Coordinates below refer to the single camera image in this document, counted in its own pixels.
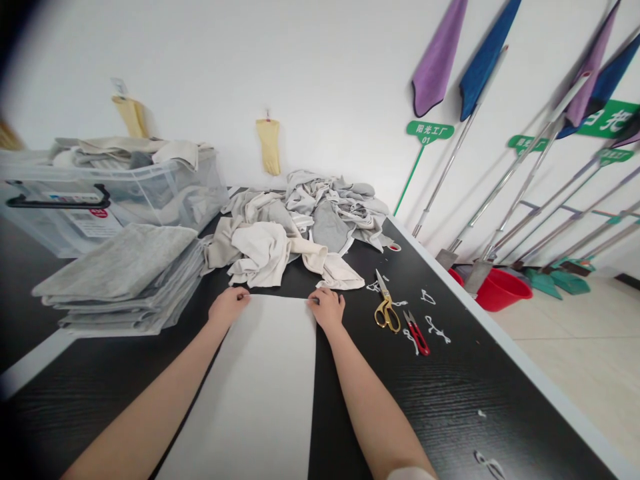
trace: gold scissors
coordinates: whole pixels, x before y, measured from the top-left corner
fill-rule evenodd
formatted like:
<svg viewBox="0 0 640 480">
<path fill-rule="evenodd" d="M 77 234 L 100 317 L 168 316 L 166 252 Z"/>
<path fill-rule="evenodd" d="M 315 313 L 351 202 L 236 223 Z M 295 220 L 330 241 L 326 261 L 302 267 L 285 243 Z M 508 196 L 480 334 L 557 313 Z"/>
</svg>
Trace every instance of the gold scissors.
<svg viewBox="0 0 640 480">
<path fill-rule="evenodd" d="M 382 300 L 380 306 L 376 308 L 373 318 L 375 318 L 375 322 L 379 327 L 384 328 L 388 325 L 389 330 L 394 333 L 398 333 L 401 328 L 400 317 L 398 317 L 398 314 L 393 310 L 393 302 L 391 301 L 389 290 L 387 290 L 387 286 L 385 285 L 384 280 L 382 280 L 382 275 L 380 275 L 378 269 L 375 270 L 375 274 L 378 277 L 378 286 L 380 286 L 380 293 L 382 293 L 384 300 Z M 392 317 L 395 318 L 395 324 L 397 325 L 396 328 L 393 328 L 391 320 Z"/>
</svg>

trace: black handle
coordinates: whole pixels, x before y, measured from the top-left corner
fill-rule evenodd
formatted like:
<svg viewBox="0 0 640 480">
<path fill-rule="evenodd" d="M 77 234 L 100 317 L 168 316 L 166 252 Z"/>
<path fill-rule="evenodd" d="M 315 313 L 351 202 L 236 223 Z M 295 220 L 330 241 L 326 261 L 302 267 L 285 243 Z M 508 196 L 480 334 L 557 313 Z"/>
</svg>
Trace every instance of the black handle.
<svg viewBox="0 0 640 480">
<path fill-rule="evenodd" d="M 102 192 L 102 200 L 97 203 L 64 203 L 64 202 L 42 202 L 29 201 L 24 194 L 7 200 L 7 206 L 12 208 L 52 208 L 52 209 L 73 209 L 73 210 L 89 210 L 89 209 L 105 209 L 110 206 L 109 198 L 111 194 L 107 191 L 102 183 L 94 184 L 94 187 Z"/>
</svg>

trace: person's left hand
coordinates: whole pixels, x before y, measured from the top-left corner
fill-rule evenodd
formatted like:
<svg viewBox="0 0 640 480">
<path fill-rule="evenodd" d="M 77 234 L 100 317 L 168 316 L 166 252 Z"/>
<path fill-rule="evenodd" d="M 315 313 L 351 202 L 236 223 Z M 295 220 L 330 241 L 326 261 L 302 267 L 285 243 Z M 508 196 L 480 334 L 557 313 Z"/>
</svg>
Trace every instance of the person's left hand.
<svg viewBox="0 0 640 480">
<path fill-rule="evenodd" d="M 209 322 L 230 327 L 250 301 L 249 290 L 229 287 L 224 290 L 209 308 Z"/>
</svg>

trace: scissors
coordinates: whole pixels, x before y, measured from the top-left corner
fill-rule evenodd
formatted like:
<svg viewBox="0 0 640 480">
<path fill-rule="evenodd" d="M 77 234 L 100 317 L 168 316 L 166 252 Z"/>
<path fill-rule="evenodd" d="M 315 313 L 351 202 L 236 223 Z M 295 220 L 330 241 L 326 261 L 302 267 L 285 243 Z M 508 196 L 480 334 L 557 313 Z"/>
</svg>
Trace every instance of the scissors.
<svg viewBox="0 0 640 480">
<path fill-rule="evenodd" d="M 425 338 L 422 336 L 422 332 L 420 331 L 420 328 L 418 328 L 418 324 L 415 322 L 415 319 L 413 318 L 413 315 L 411 314 L 411 312 L 409 312 L 409 314 L 407 315 L 407 312 L 402 310 L 402 313 L 405 314 L 405 321 L 409 326 L 409 330 L 411 331 L 411 336 L 415 340 L 415 345 L 416 347 L 418 347 L 418 351 L 420 352 L 420 355 L 424 355 L 426 357 L 431 352 L 429 350 L 429 347 L 427 346 L 427 342 L 425 342 Z"/>
<path fill-rule="evenodd" d="M 400 317 L 398 317 L 398 314 L 393 310 L 393 302 L 391 301 L 389 290 L 387 290 L 387 286 L 385 285 L 384 280 L 382 280 L 382 275 L 380 275 L 378 269 L 375 270 L 375 274 L 378 277 L 378 286 L 380 286 L 380 293 L 382 293 L 384 300 L 382 300 L 380 306 L 376 308 L 373 318 L 375 318 L 375 322 L 379 327 L 384 328 L 388 325 L 389 330 L 394 333 L 398 333 L 402 326 L 400 325 Z M 393 326 L 392 317 L 395 318 L 397 327 Z"/>
</svg>

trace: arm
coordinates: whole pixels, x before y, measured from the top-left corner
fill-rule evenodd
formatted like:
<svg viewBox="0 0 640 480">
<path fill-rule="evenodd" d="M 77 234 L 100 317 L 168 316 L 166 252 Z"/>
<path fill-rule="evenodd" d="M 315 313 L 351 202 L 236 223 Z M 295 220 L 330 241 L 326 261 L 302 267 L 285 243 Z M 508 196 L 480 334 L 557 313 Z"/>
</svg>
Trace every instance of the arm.
<svg viewBox="0 0 640 480">
<path fill-rule="evenodd" d="M 403 467 L 419 467 L 437 478 L 409 421 L 342 325 L 344 297 L 322 288 L 307 303 L 331 345 L 349 418 L 373 478 L 386 480 Z"/>
<path fill-rule="evenodd" d="M 222 292 L 187 348 L 88 446 L 63 479 L 149 478 L 248 295 L 240 287 Z"/>
</svg>

